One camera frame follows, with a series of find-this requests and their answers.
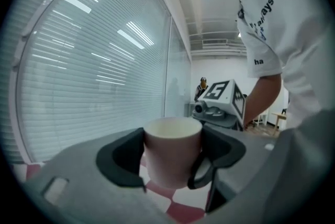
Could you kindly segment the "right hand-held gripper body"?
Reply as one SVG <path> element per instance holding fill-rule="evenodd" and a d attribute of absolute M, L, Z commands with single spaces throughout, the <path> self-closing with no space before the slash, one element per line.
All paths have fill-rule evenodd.
<path fill-rule="evenodd" d="M 202 123 L 243 130 L 245 97 L 235 80 L 213 83 L 195 103 L 192 117 Z"/>

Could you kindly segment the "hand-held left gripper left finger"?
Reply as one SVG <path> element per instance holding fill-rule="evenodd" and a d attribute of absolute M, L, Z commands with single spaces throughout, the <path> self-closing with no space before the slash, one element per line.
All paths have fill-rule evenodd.
<path fill-rule="evenodd" d="M 143 135 L 138 128 L 73 145 L 23 189 L 52 223 L 172 223 L 139 175 Z"/>

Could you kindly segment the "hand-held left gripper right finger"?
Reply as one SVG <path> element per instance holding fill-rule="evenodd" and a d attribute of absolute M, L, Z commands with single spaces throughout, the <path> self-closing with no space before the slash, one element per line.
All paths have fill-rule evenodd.
<path fill-rule="evenodd" d="M 188 186 L 211 183 L 201 223 L 317 223 L 334 169 L 334 110 L 273 139 L 205 125 Z"/>

